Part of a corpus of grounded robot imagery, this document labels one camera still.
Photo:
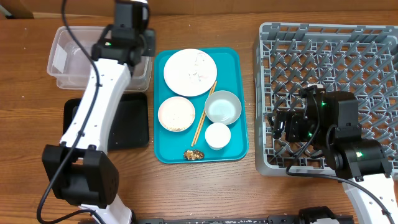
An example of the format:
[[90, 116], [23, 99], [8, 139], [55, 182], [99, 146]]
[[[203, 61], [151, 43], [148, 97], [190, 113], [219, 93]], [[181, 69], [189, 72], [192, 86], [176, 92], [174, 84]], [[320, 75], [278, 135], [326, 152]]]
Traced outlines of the small white bowl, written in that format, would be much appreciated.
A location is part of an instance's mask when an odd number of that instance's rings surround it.
[[159, 107], [158, 120], [163, 128], [171, 132], [182, 132], [194, 122], [196, 111], [190, 100], [173, 96]]

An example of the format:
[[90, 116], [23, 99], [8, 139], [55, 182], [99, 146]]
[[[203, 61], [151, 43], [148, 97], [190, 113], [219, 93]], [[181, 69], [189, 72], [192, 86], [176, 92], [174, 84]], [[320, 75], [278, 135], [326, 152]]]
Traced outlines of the white cup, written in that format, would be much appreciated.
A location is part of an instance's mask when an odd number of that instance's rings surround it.
[[223, 123], [213, 123], [205, 131], [205, 141], [213, 150], [221, 150], [231, 140], [231, 131]]

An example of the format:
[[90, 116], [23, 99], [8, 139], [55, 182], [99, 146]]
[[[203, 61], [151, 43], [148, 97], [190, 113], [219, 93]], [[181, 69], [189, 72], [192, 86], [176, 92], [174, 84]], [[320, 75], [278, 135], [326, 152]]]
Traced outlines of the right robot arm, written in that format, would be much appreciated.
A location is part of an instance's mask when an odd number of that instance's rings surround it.
[[[379, 141], [362, 137], [354, 94], [310, 87], [301, 89], [299, 97], [305, 99], [304, 109], [267, 117], [274, 139], [304, 143], [286, 174], [338, 181], [361, 223], [397, 223], [392, 164]], [[309, 146], [321, 152], [334, 175], [291, 171]]]

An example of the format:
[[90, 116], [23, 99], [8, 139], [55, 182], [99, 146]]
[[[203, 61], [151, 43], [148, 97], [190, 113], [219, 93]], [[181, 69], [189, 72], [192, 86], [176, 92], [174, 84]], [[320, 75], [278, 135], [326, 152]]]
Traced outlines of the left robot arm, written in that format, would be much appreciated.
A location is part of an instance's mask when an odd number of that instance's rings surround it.
[[88, 213], [98, 223], [135, 223], [118, 195], [119, 172], [108, 157], [108, 139], [123, 93], [142, 57], [155, 54], [147, 1], [116, 1], [114, 22], [84, 55], [91, 65], [78, 109], [57, 145], [42, 154], [47, 193]]

